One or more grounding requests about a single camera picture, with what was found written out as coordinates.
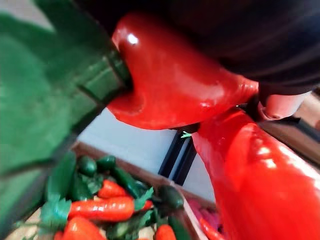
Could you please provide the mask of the left robot hand black cloth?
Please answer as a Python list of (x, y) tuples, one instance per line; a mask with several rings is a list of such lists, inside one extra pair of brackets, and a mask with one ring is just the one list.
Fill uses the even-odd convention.
[(125, 14), (149, 13), (227, 70), (259, 82), (257, 112), (292, 116), (320, 84), (317, 0), (81, 0), (111, 33)]

